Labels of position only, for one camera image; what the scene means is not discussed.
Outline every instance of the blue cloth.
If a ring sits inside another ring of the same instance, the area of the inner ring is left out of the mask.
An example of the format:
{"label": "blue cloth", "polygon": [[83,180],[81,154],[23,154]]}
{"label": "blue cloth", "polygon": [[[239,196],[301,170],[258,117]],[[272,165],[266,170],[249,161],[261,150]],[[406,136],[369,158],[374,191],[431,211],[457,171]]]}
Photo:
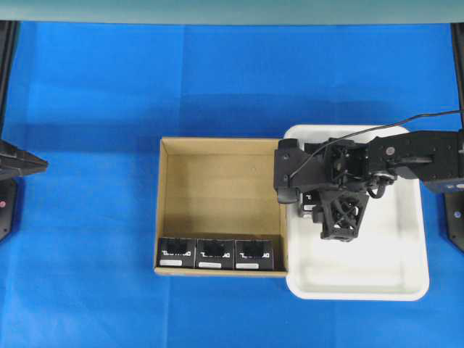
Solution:
{"label": "blue cloth", "polygon": [[461,347],[464,256],[425,189],[431,285],[417,302],[304,301],[283,279],[152,271],[160,137],[456,109],[450,39],[448,25],[23,23],[4,138],[50,166],[22,182],[0,245],[1,347]]}

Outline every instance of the cardboard box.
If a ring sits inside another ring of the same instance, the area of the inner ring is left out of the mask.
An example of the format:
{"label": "cardboard box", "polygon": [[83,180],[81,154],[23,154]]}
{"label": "cardboard box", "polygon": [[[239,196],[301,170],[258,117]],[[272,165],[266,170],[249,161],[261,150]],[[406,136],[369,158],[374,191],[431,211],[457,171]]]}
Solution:
{"label": "cardboard box", "polygon": [[234,247],[232,239],[198,239],[195,268],[233,270]]}
{"label": "cardboard box", "polygon": [[273,242],[274,270],[164,268],[155,263],[157,274],[286,275],[286,210],[273,188],[277,145],[278,139],[161,140],[155,253],[160,237],[267,239]]}

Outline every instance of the screw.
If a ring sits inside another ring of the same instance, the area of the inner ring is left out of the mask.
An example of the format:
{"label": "screw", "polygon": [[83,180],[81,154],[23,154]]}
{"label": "screw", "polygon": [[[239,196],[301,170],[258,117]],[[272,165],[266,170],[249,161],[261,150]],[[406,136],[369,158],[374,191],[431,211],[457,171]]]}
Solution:
{"label": "screw", "polygon": [[394,147],[393,146],[387,147],[385,150],[385,153],[387,154],[387,156],[392,156],[394,154]]}

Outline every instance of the small black box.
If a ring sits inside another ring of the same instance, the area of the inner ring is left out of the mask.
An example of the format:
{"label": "small black box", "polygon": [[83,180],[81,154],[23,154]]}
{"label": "small black box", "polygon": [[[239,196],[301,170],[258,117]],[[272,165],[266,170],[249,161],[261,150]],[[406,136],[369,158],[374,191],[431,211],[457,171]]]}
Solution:
{"label": "small black box", "polygon": [[193,268],[196,239],[165,238],[158,241],[158,266]]}
{"label": "small black box", "polygon": [[235,241],[236,270],[273,270],[273,242],[263,240]]}
{"label": "small black box", "polygon": [[233,270],[233,240],[198,239],[196,268]]}

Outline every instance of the white tray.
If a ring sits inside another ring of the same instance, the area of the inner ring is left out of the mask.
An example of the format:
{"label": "white tray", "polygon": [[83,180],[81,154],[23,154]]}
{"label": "white tray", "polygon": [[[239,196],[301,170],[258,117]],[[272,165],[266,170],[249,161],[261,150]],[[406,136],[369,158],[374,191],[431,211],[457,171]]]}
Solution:
{"label": "white tray", "polygon": [[[285,138],[319,143],[369,128],[363,125],[295,125]],[[352,138],[406,133],[388,128]],[[428,290],[428,265],[419,180],[399,178],[384,197],[369,199],[359,237],[349,243],[320,239],[322,225],[287,207],[290,290],[303,299],[413,301]]]}

